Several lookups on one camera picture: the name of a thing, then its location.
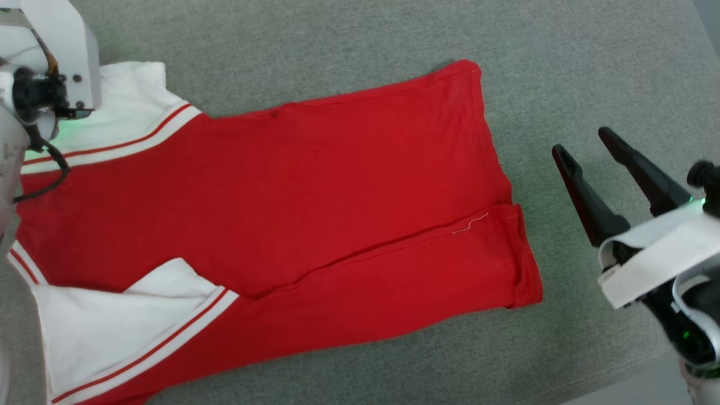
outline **folded shirt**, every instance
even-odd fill
[[[541,300],[480,69],[212,119],[161,63],[101,68],[72,170],[18,205],[53,404],[167,386]],[[58,175],[28,152],[26,191]]]

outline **loose white thread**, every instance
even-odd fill
[[[469,231],[469,230],[470,230],[470,226],[472,225],[473,222],[475,222],[475,221],[480,221],[481,219],[485,218],[485,217],[487,216],[487,214],[489,214],[489,213],[485,213],[485,215],[481,216],[480,218],[475,218],[475,219],[471,220],[470,222],[467,223],[467,227],[466,227],[466,228],[459,229],[459,230],[457,230],[457,231],[455,231],[455,232],[453,232],[453,233],[450,233],[450,234],[451,234],[451,235],[454,235],[454,234],[456,234],[456,233]]]

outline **robotic arm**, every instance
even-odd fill
[[[67,0],[0,0],[0,11],[20,10],[32,30],[0,25],[0,232],[12,203],[27,148],[47,149],[62,174],[69,168],[49,141],[59,120],[88,117],[100,104],[97,41]]]
[[[552,156],[590,244],[599,248],[600,287],[614,308],[642,302],[680,354],[682,374],[698,405],[720,404],[720,167],[699,161],[679,184],[610,128],[600,139],[624,165],[655,217],[631,228],[582,177],[561,145]]]

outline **red and white striped trim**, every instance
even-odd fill
[[[238,294],[224,287],[218,287],[208,299],[194,311],[186,321],[179,322],[133,358],[113,368],[94,375],[91,380],[78,384],[63,393],[53,393],[49,403],[69,405],[98,396],[128,382],[130,379],[149,370],[154,365],[187,343],[192,337],[208,326],[238,298]]]
[[[152,125],[152,128],[155,129],[141,138],[102,148],[72,151],[63,155],[70,166],[97,163],[132,155],[159,145],[199,114],[202,114],[202,112],[189,103],[178,103],[157,119],[156,124]],[[52,157],[43,156],[25,161],[21,173],[51,172],[57,169],[58,165],[53,161]]]
[[[13,266],[20,273],[22,278],[27,281],[28,284],[44,284],[47,285],[48,281],[35,262],[32,261],[30,255],[25,251],[22,245],[15,241],[10,248],[10,252],[7,254],[7,259],[12,263]]]

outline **gray fabric surface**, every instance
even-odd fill
[[[668,350],[644,308],[612,311],[604,301],[595,252],[550,148],[563,143],[633,223],[649,218],[647,203],[605,151],[599,126],[683,183],[696,159],[720,161],[720,62],[690,0],[74,4],[103,63],[163,61],[168,88],[215,116],[478,62],[487,121],[544,281],[537,306],[233,370],[170,388],[152,404],[558,404]],[[40,404],[36,309],[6,264],[0,304],[13,401]]]

